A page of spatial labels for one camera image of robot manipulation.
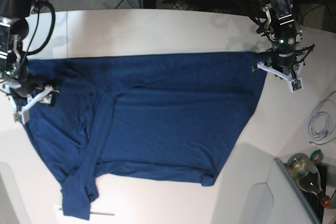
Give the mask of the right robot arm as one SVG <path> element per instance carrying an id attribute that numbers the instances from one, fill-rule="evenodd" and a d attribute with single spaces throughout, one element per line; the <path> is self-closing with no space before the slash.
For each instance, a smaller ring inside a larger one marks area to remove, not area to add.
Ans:
<path id="1" fill-rule="evenodd" d="M 29 32 L 27 17 L 47 8 L 51 25 L 42 45 L 31 51 L 23 48 Z M 26 124 L 30 109 L 37 103 L 52 105 L 58 92 L 54 84 L 42 75 L 28 70 L 28 56 L 41 52 L 49 43 L 56 23 L 56 12 L 49 0 L 1 0 L 1 91 L 13 106 L 14 121 Z"/>

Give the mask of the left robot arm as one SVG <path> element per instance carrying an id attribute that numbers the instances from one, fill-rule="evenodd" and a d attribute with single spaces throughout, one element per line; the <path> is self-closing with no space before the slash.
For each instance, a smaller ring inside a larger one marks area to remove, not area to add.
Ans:
<path id="1" fill-rule="evenodd" d="M 270 49 L 254 54 L 253 71 L 263 70 L 287 82 L 290 92 L 303 89 L 301 71 L 310 47 L 299 48 L 302 30 L 295 19 L 293 0 L 235 0 L 266 37 Z"/>

